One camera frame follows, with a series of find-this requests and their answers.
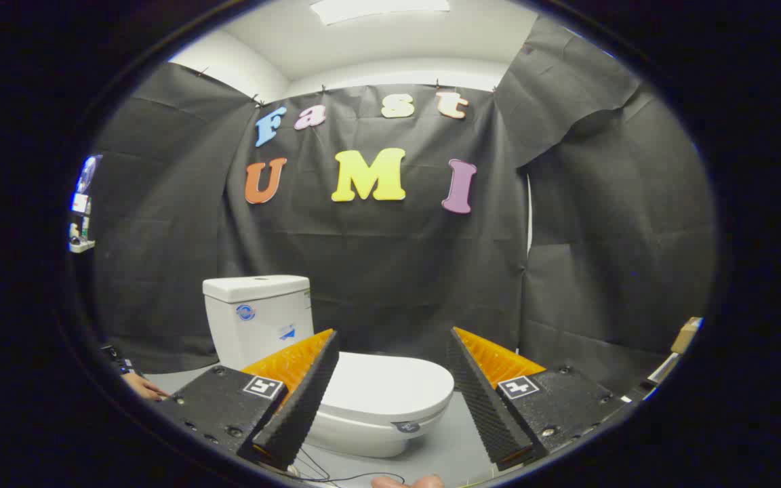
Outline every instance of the letter m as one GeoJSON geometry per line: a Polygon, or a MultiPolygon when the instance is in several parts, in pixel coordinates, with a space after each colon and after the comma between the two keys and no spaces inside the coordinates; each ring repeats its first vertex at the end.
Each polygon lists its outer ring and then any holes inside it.
{"type": "Polygon", "coordinates": [[[403,200],[405,191],[400,185],[399,166],[404,155],[405,151],[400,148],[382,149],[376,160],[372,161],[372,166],[367,166],[360,151],[339,152],[336,155],[339,161],[339,183],[331,199],[354,200],[354,192],[351,191],[351,183],[354,183],[361,200],[369,197],[373,186],[377,186],[372,194],[376,200],[403,200]]]}

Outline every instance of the hand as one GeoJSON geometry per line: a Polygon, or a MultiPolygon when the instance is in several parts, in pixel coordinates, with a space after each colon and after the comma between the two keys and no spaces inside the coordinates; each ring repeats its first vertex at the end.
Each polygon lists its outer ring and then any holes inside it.
{"type": "Polygon", "coordinates": [[[399,481],[387,476],[379,476],[372,479],[372,488],[444,488],[444,482],[439,476],[424,476],[424,478],[418,479],[414,485],[403,485],[399,481]]]}
{"type": "Polygon", "coordinates": [[[141,378],[134,373],[125,373],[122,375],[122,380],[131,386],[137,394],[143,398],[150,399],[150,401],[161,401],[161,397],[169,397],[165,392],[161,391],[161,388],[150,383],[146,378],[141,378]]]}

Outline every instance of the foam letter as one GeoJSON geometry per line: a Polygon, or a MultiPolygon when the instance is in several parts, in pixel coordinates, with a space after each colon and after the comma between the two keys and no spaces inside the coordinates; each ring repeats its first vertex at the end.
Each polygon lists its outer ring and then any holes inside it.
{"type": "Polygon", "coordinates": [[[436,95],[439,97],[439,112],[442,113],[442,115],[447,115],[448,117],[455,119],[465,118],[466,113],[456,109],[456,105],[459,103],[459,105],[468,106],[468,100],[460,98],[459,93],[443,92],[436,93],[436,95]]]}
{"type": "Polygon", "coordinates": [[[414,98],[408,93],[397,93],[388,95],[382,99],[382,115],[391,119],[393,117],[409,117],[415,113],[415,106],[412,105],[414,98]]]}
{"type": "Polygon", "coordinates": [[[264,203],[273,198],[276,190],[279,189],[279,177],[282,175],[282,167],[285,166],[286,158],[280,157],[270,161],[270,182],[264,191],[258,191],[258,180],[261,177],[261,171],[266,164],[254,163],[245,167],[245,200],[248,203],[264,203]]]}
{"type": "Polygon", "coordinates": [[[360,151],[343,151],[336,155],[339,161],[339,183],[337,191],[331,195],[334,201],[352,201],[354,192],[351,182],[357,188],[361,200],[369,197],[372,186],[378,182],[372,198],[376,200],[403,200],[405,191],[399,181],[399,165],[405,151],[400,148],[382,149],[372,166],[367,166],[360,151]]]}
{"type": "Polygon", "coordinates": [[[255,142],[256,148],[260,148],[261,145],[276,136],[274,129],[278,129],[279,124],[282,124],[282,115],[287,111],[288,109],[285,107],[276,108],[255,123],[255,126],[258,127],[258,141],[255,142]]]}
{"type": "Polygon", "coordinates": [[[447,198],[442,200],[442,207],[455,214],[468,214],[472,208],[468,206],[468,189],[472,182],[472,176],[478,172],[474,164],[466,163],[458,159],[447,162],[454,171],[450,177],[450,189],[447,198]]]}
{"type": "Polygon", "coordinates": [[[294,123],[294,129],[302,130],[325,121],[325,106],[315,105],[300,112],[300,119],[294,123]]]}

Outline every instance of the ceiling light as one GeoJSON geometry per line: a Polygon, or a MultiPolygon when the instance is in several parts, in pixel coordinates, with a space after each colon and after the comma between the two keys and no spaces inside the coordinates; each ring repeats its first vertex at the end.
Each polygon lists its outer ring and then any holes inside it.
{"type": "Polygon", "coordinates": [[[310,8],[319,14],[325,25],[391,12],[450,12],[447,0],[321,0],[310,5],[310,8]]]}

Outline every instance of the blue letter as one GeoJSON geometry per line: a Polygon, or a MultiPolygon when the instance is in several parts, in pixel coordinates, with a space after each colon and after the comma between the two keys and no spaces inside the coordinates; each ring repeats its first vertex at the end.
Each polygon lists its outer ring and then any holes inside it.
{"type": "Polygon", "coordinates": [[[274,129],[278,129],[279,124],[282,124],[282,115],[287,111],[285,107],[279,107],[267,114],[266,117],[258,119],[257,123],[255,123],[258,127],[258,141],[255,142],[256,148],[260,148],[261,145],[276,136],[274,129]]]}

